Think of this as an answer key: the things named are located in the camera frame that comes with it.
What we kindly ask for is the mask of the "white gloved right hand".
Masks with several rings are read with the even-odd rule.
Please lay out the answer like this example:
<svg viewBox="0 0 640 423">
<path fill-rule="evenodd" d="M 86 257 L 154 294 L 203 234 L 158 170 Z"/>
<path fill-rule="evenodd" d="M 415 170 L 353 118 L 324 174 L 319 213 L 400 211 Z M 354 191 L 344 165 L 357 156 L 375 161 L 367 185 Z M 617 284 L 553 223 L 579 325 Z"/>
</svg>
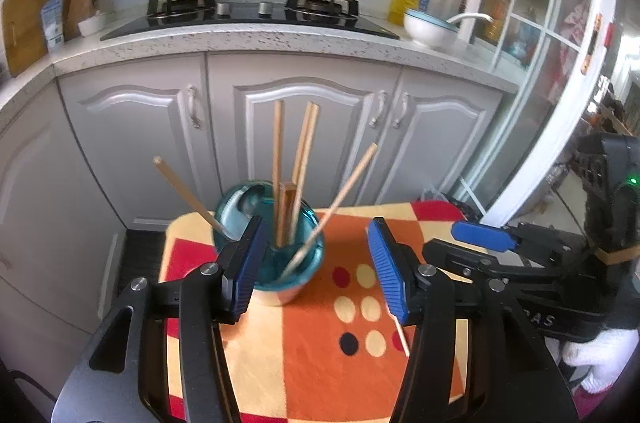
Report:
<svg viewBox="0 0 640 423">
<path fill-rule="evenodd" d="M 600 394 L 618 380 L 638 343 L 637 329 L 606 329 L 591 342 L 566 343 L 561 357 L 571 367 L 588 367 L 580 386 L 591 395 Z"/>
</svg>

